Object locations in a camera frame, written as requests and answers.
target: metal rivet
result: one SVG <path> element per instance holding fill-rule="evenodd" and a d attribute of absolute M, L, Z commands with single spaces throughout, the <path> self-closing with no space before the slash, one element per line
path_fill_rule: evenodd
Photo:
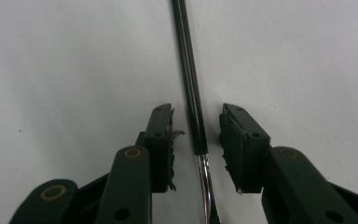
<path fill-rule="evenodd" d="M 43 192 L 40 194 L 40 198 L 46 202 L 51 202 L 61 198 L 65 192 L 66 187 L 64 185 L 53 185 L 43 190 Z"/>
<path fill-rule="evenodd" d="M 124 155 L 126 157 L 130 157 L 130 158 L 139 157 L 141 155 L 141 150 L 139 150 L 138 148 L 135 148 L 135 147 L 130 148 L 124 152 Z"/>
<path fill-rule="evenodd" d="M 279 152 L 281 153 L 281 155 L 291 158 L 291 159 L 295 159 L 298 156 L 294 150 L 288 149 L 288 148 L 281 149 L 281 150 L 279 150 Z"/>

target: white surface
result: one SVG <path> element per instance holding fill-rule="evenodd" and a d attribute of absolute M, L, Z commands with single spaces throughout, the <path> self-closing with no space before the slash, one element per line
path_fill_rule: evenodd
<path fill-rule="evenodd" d="M 260 196 L 236 194 L 224 168 L 224 102 L 358 192 L 358 1 L 188 1 L 187 12 L 223 223 L 266 223 Z M 0 1 L 0 223 L 39 184 L 107 173 L 165 103 L 187 131 L 169 1 Z M 189 135 L 175 150 L 178 190 L 153 195 L 154 223 L 200 223 Z"/>

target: round hole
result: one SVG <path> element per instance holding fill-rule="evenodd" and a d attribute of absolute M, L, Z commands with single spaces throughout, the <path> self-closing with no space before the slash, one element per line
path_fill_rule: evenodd
<path fill-rule="evenodd" d="M 324 214 L 328 217 L 328 219 L 330 219 L 336 223 L 342 223 L 344 221 L 344 218 L 337 212 L 327 211 Z"/>
<path fill-rule="evenodd" d="M 130 216 L 130 210 L 127 208 L 120 208 L 115 212 L 115 220 L 123 221 Z"/>

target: black mechanism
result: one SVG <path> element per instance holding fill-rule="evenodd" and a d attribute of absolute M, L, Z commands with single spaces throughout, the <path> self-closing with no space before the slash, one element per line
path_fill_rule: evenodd
<path fill-rule="evenodd" d="M 81 189 L 71 180 L 40 185 L 26 198 L 11 224 L 151 223 L 151 193 L 175 189 L 171 105 L 156 107 L 146 131 L 116 155 L 110 174 Z"/>
<path fill-rule="evenodd" d="M 268 223 L 358 223 L 358 195 L 327 182 L 307 157 L 270 147 L 241 107 L 223 105 L 220 142 L 237 191 L 259 193 Z"/>

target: black rod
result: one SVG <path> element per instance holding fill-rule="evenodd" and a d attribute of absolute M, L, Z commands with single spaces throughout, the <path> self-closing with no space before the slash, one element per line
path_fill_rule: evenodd
<path fill-rule="evenodd" d="M 190 122 L 194 154 L 208 153 L 205 127 L 202 117 L 199 85 L 197 83 L 196 65 L 191 46 L 190 29 L 188 27 L 186 3 L 184 0 L 172 0 L 176 36 L 185 82 L 187 110 Z"/>

